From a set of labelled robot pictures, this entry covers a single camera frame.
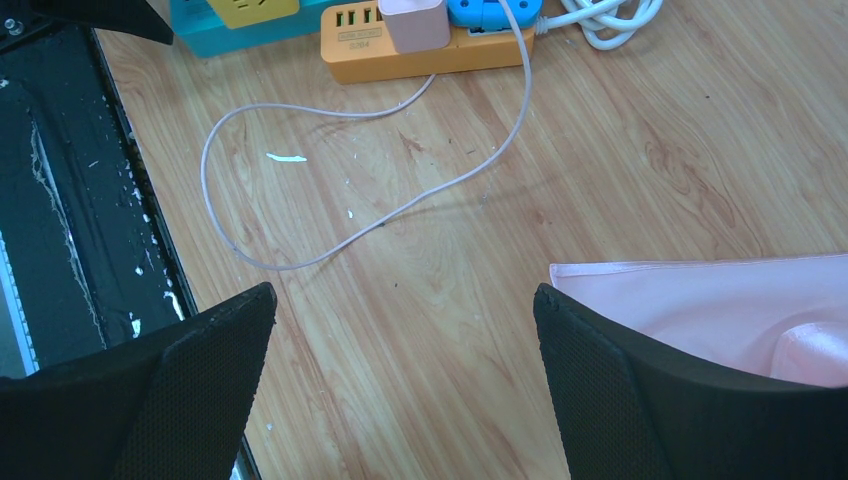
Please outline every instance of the wooden desk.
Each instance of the wooden desk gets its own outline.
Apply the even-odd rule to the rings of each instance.
[[[531,113],[494,168],[284,274],[216,237],[198,181],[209,129],[250,102],[383,109],[423,79],[340,87],[317,36],[209,60],[101,39],[200,307],[261,280],[279,292],[247,427],[265,478],[567,477],[531,314],[549,263],[848,250],[836,0],[671,0],[606,53],[575,28],[540,37]],[[444,76],[374,122],[247,114],[214,150],[225,226],[266,261],[322,253],[484,160],[522,81]]]

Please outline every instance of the usb charger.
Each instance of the usb charger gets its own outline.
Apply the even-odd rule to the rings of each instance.
[[[398,53],[435,50],[450,42],[445,0],[377,0],[377,9]]]

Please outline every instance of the blue power strip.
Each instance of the blue power strip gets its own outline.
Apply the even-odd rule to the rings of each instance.
[[[542,11],[543,0],[507,0],[510,10],[515,15],[518,26],[522,29],[536,24]],[[509,22],[498,0],[448,0],[448,16],[457,27],[479,30],[482,32],[497,32],[509,30]]]
[[[171,0],[171,28],[195,55],[214,57],[318,32],[327,7],[350,1],[301,0],[294,15],[230,30],[206,0]]]

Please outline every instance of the white cable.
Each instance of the white cable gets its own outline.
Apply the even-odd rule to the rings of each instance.
[[[592,0],[560,0],[560,2],[568,13],[552,18],[539,17],[536,22],[537,35],[577,23],[583,29],[583,36],[590,45],[598,50],[612,50],[620,47],[636,33],[636,30],[653,20],[660,11],[663,0],[601,0],[598,3],[592,3]],[[619,7],[630,2],[639,4],[633,13],[633,18],[618,18]],[[595,32],[604,29],[617,30],[619,33],[610,39],[603,40]]]
[[[397,107],[390,108],[388,110],[384,110],[384,111],[381,111],[381,112],[373,112],[373,113],[331,112],[331,111],[326,111],[326,110],[319,110],[317,108],[301,107],[299,105],[286,105],[286,104],[277,104],[277,103],[263,103],[263,104],[255,104],[255,105],[246,105],[244,107],[237,108],[237,109],[233,110],[232,112],[224,115],[220,120],[218,120],[218,123],[216,123],[215,126],[212,128],[212,131],[209,132],[209,137],[206,139],[206,144],[203,146],[203,153],[201,154],[201,157],[200,157],[200,184],[201,184],[201,187],[203,188],[203,199],[206,202],[206,210],[209,212],[209,217],[212,220],[212,224],[215,226],[215,230],[217,230],[218,235],[220,235],[221,239],[224,241],[224,243],[227,244],[227,246],[230,248],[230,250],[235,252],[235,254],[240,259],[244,260],[245,262],[247,262],[247,263],[249,263],[249,264],[251,264],[255,267],[264,268],[266,270],[274,270],[274,271],[296,270],[296,269],[299,269],[299,268],[314,265],[314,264],[316,264],[316,263],[318,263],[322,260],[325,260],[325,259],[335,255],[336,253],[341,251],[343,248],[345,248],[346,246],[353,243],[355,240],[364,236],[365,234],[367,234],[371,230],[374,230],[375,228],[380,227],[381,225],[388,222],[392,218],[400,215],[404,211],[410,209],[413,205],[415,205],[415,204],[421,202],[422,200],[424,200],[424,199],[426,199],[430,196],[433,196],[433,195],[435,195],[435,194],[437,194],[437,193],[439,193],[443,190],[446,190],[450,187],[453,187],[454,185],[456,185],[458,183],[461,183],[461,182],[464,182],[465,180],[468,180],[469,178],[473,177],[474,175],[477,175],[478,173],[480,173],[481,171],[483,171],[484,169],[486,169],[487,167],[492,165],[492,163],[494,163],[495,160],[497,160],[498,157],[500,157],[501,154],[503,154],[503,152],[509,147],[509,145],[512,143],[512,140],[518,134],[518,130],[521,129],[521,125],[522,125],[522,123],[524,123],[524,118],[527,116],[527,109],[530,106],[530,94],[533,91],[533,72],[530,70],[530,55],[527,53],[527,45],[524,43],[524,37],[521,34],[521,30],[518,27],[518,22],[516,22],[515,16],[513,15],[512,10],[510,10],[509,5],[507,5],[506,0],[498,0],[498,2],[501,4],[501,7],[503,7],[504,12],[506,13],[507,20],[509,20],[509,26],[512,28],[512,33],[515,34],[515,38],[518,41],[518,50],[521,53],[521,61],[522,61],[523,66],[524,66],[524,100],[521,103],[521,109],[518,112],[518,118],[515,121],[515,125],[512,127],[512,131],[509,132],[509,135],[506,137],[506,140],[504,140],[504,142],[501,144],[501,147],[498,148],[495,151],[495,153],[492,154],[491,157],[489,157],[485,162],[481,163],[480,165],[478,165],[473,170],[471,170],[471,171],[469,171],[469,172],[467,172],[467,173],[465,173],[465,174],[463,174],[463,175],[461,175],[461,176],[459,176],[459,177],[457,177],[457,178],[455,178],[455,179],[453,179],[453,180],[451,180],[451,181],[449,181],[445,184],[439,185],[438,187],[432,188],[432,189],[427,190],[426,192],[418,195],[417,197],[415,197],[412,200],[410,200],[409,202],[407,202],[405,205],[403,205],[400,208],[396,209],[395,211],[389,213],[388,215],[384,216],[383,218],[377,220],[376,222],[372,223],[371,225],[363,228],[362,230],[360,230],[358,233],[355,233],[354,235],[352,235],[347,240],[336,245],[335,247],[333,247],[332,249],[330,249],[326,253],[319,255],[318,257],[313,258],[312,260],[307,260],[305,262],[297,263],[297,264],[294,264],[294,265],[269,265],[267,263],[263,263],[263,262],[260,262],[258,260],[251,258],[250,256],[248,256],[247,254],[245,254],[244,252],[242,252],[238,248],[238,245],[236,245],[235,242],[226,234],[226,232],[224,232],[224,228],[221,226],[221,222],[218,219],[218,214],[215,212],[215,207],[212,205],[212,200],[209,197],[209,185],[208,185],[208,178],[207,178],[208,177],[207,171],[208,171],[208,163],[209,163],[209,150],[211,149],[212,142],[215,140],[215,137],[218,135],[218,131],[221,129],[221,127],[228,120],[232,119],[236,115],[240,115],[240,114],[247,112],[247,111],[250,111],[250,110],[257,110],[257,109],[262,109],[262,108],[298,110],[298,111],[301,111],[301,112],[317,113],[319,115],[327,115],[327,116],[332,116],[332,117],[346,117],[346,118],[378,118],[378,117],[384,117],[386,115],[391,115],[392,113],[395,113],[397,111],[400,111],[400,110],[406,108],[410,103],[417,100],[418,97],[420,97],[421,94],[424,93],[424,91],[427,89],[427,87],[429,87],[433,83],[433,79],[436,76],[435,75],[430,76],[430,78],[427,79],[427,82],[425,82],[424,85],[417,92],[415,92],[414,95],[409,97],[409,99],[407,101],[401,103]]]

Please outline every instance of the pink cloth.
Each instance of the pink cloth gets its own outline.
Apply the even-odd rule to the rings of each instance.
[[[848,385],[848,254],[554,264],[551,281],[610,320],[705,360]]]

